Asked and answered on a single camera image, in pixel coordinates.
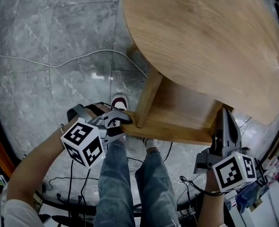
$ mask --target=gray tile floor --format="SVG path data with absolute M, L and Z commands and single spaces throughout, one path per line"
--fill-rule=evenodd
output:
M 273 9 L 274 0 L 265 0 Z M 0 54 L 26 57 L 35 61 L 62 63 L 68 59 L 99 49 L 115 49 L 126 53 L 132 43 L 122 11 L 122 0 L 0 0 Z M 149 63 L 136 52 L 132 58 L 143 70 Z M 73 61 L 54 69 L 31 62 L 0 58 L 0 120 L 17 157 L 22 158 L 45 140 L 61 123 L 66 123 L 66 111 L 75 104 L 98 101 L 110 102 L 117 92 L 127 95 L 130 109 L 134 110 L 145 77 L 120 55 L 103 52 Z M 238 125 L 249 117 L 235 112 Z M 243 145 L 250 147 L 253 156 L 261 156 L 269 147 L 277 128 L 279 116 L 270 126 L 251 119 L 241 128 Z M 160 151 L 165 157 L 170 142 L 161 142 Z M 139 139 L 127 137 L 127 155 L 143 160 L 144 147 Z M 173 144 L 165 162 L 172 177 L 176 198 L 185 186 L 176 182 L 180 175 L 193 174 L 197 153 L 203 146 Z M 47 183 L 55 177 L 70 175 L 71 160 L 63 152 L 45 177 Z M 101 164 L 90 176 L 99 177 Z M 134 204 L 140 202 L 135 170 L 140 162 L 129 161 Z M 74 164 L 73 176 L 85 177 L 86 168 Z M 203 187 L 204 176 L 196 184 Z M 77 199 L 84 180 L 74 180 L 71 198 Z M 55 198 L 68 194 L 68 179 L 51 182 L 54 189 L 46 196 Z M 85 190 L 86 201 L 98 202 L 97 182 L 89 180 Z

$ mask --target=hand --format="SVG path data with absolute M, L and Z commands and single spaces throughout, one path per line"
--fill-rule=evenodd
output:
M 95 104 L 96 107 L 98 107 L 99 109 L 101 109 L 103 112 L 107 113 L 110 112 L 111 109 L 109 109 L 108 107 L 104 106 L 103 104 Z M 92 119 L 97 118 L 97 115 L 95 113 L 93 113 L 92 110 L 85 108 L 85 110 L 87 111 L 87 113 L 92 117 Z M 67 123 L 64 127 L 64 131 L 66 132 L 69 128 L 71 128 L 71 126 L 78 120 L 79 115 L 75 116 L 69 123 Z
M 217 192 L 219 191 L 219 186 L 212 169 L 207 171 L 207 184 L 206 184 L 207 192 Z

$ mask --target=blue jeans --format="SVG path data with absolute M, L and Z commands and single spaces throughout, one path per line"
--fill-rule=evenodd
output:
M 141 226 L 179 226 L 173 188 L 158 151 L 145 158 L 135 178 L 142 203 Z M 108 148 L 99 177 L 99 198 L 94 226 L 135 226 L 128 159 L 121 141 Z

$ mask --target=white sneaker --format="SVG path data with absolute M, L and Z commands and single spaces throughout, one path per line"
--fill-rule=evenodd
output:
M 143 143 L 146 149 L 149 149 L 151 147 L 159 147 L 158 140 L 155 139 L 143 138 Z
M 129 109 L 129 103 L 128 103 L 128 99 L 126 98 L 126 96 L 124 96 L 121 93 L 117 93 L 113 96 L 113 98 L 111 99 L 111 105 L 115 108 L 120 109 L 121 111 L 125 111 Z M 120 121 L 116 120 L 114 121 L 112 127 L 118 127 L 120 126 Z

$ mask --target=wooden table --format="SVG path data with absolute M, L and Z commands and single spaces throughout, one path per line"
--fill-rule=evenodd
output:
M 279 112 L 279 26 L 262 0 L 123 0 L 153 65 L 131 135 L 210 145 L 223 105 L 263 124 Z

